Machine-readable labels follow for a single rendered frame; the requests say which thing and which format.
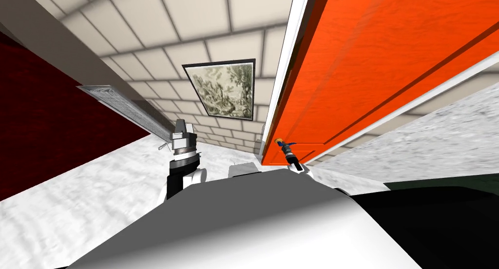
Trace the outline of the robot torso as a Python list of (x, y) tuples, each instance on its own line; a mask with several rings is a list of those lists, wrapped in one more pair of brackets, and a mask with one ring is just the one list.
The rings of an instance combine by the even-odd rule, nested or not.
[(422, 269), (353, 199), (288, 169), (192, 184), (67, 269)]

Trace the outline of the orange door leaf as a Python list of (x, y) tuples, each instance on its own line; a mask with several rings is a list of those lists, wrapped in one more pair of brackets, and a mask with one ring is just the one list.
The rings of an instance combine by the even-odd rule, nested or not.
[(262, 163), (276, 138), (308, 162), (499, 51), (499, 0), (309, 0)]

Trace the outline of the framed landscape picture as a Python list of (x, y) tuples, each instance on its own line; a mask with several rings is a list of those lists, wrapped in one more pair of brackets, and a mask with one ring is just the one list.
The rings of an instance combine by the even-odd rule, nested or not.
[(183, 64), (207, 115), (252, 121), (256, 60)]

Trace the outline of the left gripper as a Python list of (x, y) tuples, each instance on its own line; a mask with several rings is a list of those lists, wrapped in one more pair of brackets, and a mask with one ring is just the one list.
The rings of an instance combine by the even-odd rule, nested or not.
[(171, 150), (195, 147), (197, 144), (197, 134), (194, 134), (193, 125), (185, 123), (184, 119), (176, 120), (175, 133), (171, 134), (171, 139)]

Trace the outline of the grey wall vent grille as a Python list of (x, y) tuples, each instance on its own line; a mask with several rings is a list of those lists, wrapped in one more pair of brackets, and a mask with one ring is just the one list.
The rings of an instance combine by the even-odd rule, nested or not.
[(113, 86), (80, 85), (78, 88), (142, 129), (171, 143), (171, 132), (167, 128)]

